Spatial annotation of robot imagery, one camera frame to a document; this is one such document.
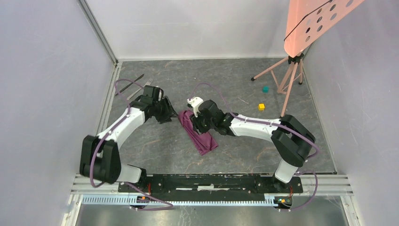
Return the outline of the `purple cloth napkin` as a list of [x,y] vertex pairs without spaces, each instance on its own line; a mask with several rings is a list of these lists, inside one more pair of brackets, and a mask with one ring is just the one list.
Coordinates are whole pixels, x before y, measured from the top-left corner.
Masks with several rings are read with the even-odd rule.
[[192,111],[184,110],[178,114],[178,119],[198,153],[203,156],[215,150],[218,147],[218,143],[209,132],[200,135],[194,131],[193,123],[190,120],[190,117],[193,115]]

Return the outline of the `silver fork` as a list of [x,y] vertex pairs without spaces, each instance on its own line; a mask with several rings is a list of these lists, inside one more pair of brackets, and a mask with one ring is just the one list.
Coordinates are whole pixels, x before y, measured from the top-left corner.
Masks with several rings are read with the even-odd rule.
[[[153,78],[149,79],[149,80],[144,84],[144,86],[151,85],[152,82],[153,82]],[[130,100],[132,97],[134,97],[134,96],[135,96],[137,93],[139,93],[141,90],[142,90],[142,89],[139,88],[139,89],[136,90],[134,93],[132,93],[131,95],[129,95],[129,96],[127,97],[126,100]]]

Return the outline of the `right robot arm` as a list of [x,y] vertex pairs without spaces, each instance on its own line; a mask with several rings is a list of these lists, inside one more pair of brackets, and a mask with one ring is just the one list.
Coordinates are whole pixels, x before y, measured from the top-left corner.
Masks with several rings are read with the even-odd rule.
[[188,99],[187,105],[193,110],[190,120],[193,131],[198,134],[212,129],[223,136],[245,136],[272,142],[282,158],[271,180],[277,192],[290,187],[292,177],[304,165],[315,143],[313,134],[292,115],[267,120],[224,113],[214,101],[204,101],[200,97]]

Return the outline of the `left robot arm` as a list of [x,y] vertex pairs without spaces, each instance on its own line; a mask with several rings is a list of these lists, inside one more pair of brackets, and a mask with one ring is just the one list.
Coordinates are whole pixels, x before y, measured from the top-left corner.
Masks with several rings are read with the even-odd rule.
[[128,102],[123,114],[96,136],[82,142],[80,174],[102,183],[130,182],[137,192],[144,191],[148,179],[144,169],[121,163],[119,149],[141,125],[154,117],[160,124],[177,117],[170,100],[159,87],[146,85],[142,95]]

